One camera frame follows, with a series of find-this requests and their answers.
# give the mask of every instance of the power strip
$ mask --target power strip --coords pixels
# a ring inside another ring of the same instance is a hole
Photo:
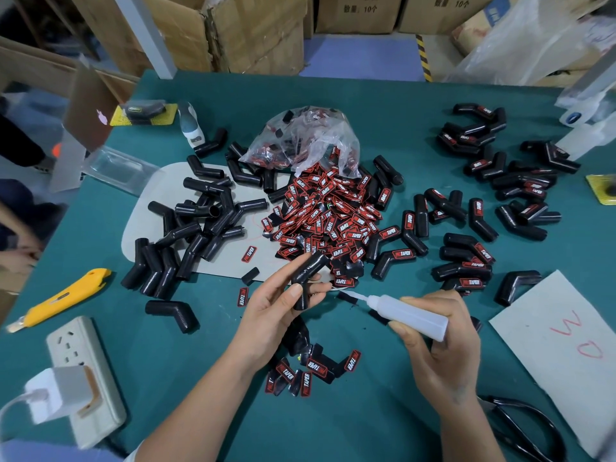
[[[70,415],[79,449],[90,449],[126,421],[126,409],[92,324],[85,316],[47,336],[47,348],[54,366],[87,366],[94,375],[98,397],[88,408]]]

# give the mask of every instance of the glue bottle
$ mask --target glue bottle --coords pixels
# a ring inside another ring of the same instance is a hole
[[[366,297],[350,291],[346,291],[345,294],[364,300],[370,308],[382,317],[405,324],[435,341],[442,342],[445,337],[445,330],[449,323],[449,318],[446,316],[422,310],[417,306],[396,300],[389,295]]]

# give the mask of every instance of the black scissors handle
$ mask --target black scissors handle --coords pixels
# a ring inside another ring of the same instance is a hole
[[[494,436],[496,436],[499,441],[521,452],[528,459],[534,462],[566,462],[567,448],[565,446],[565,442],[562,439],[562,435],[560,434],[554,423],[552,423],[552,421],[543,412],[536,409],[532,405],[526,404],[525,402],[513,398],[488,396],[482,397],[481,399],[496,406],[492,410],[492,413],[498,415],[520,440],[519,442],[516,442],[510,436],[492,427]],[[541,449],[539,449],[535,445],[535,443],[530,440],[530,438],[526,435],[522,428],[520,428],[518,424],[510,417],[510,415],[504,411],[503,407],[507,406],[512,408],[518,408],[532,414],[543,424],[543,426],[547,427],[552,441],[552,445],[550,447],[550,450],[548,451],[549,455],[544,454]]]

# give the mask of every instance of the apple logo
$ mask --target apple logo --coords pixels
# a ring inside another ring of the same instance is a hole
[[[106,125],[107,117],[103,115],[103,112],[101,112],[99,109],[96,109],[96,113],[98,113],[98,119],[100,120],[100,122]]]

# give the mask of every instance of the white cable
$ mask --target white cable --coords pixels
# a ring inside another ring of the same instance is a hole
[[[45,400],[49,394],[46,389],[35,389],[31,392],[25,392],[21,396],[15,397],[13,400],[9,401],[4,405],[3,408],[0,408],[0,462],[7,462],[2,454],[2,419],[4,414],[10,409],[14,404],[18,402],[36,402],[39,400]]]

